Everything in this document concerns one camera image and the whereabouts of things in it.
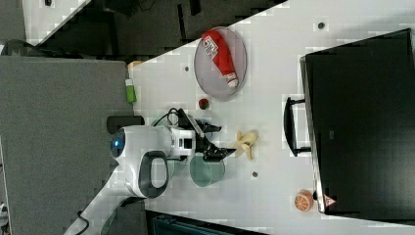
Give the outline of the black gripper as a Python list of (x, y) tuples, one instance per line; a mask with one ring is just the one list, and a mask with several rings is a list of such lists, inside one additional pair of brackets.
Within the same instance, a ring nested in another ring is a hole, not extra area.
[(210, 124), (207, 120), (197, 120), (197, 124), (202, 129), (205, 137), (201, 138), (196, 133), (196, 152), (204, 154), (203, 160), (205, 162), (218, 163), (235, 152), (235, 149), (232, 148), (214, 149), (214, 145), (210, 142), (212, 133), (219, 132), (221, 126)]

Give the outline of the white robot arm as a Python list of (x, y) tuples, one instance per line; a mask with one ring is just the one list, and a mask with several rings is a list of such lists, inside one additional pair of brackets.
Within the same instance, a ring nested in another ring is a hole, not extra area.
[(160, 196), (168, 185), (170, 161), (183, 161), (200, 154), (204, 161), (217, 163), (235, 151), (215, 146), (195, 124), (122, 127), (111, 142), (117, 167), (89, 205), (78, 212), (64, 235), (101, 235), (125, 200)]

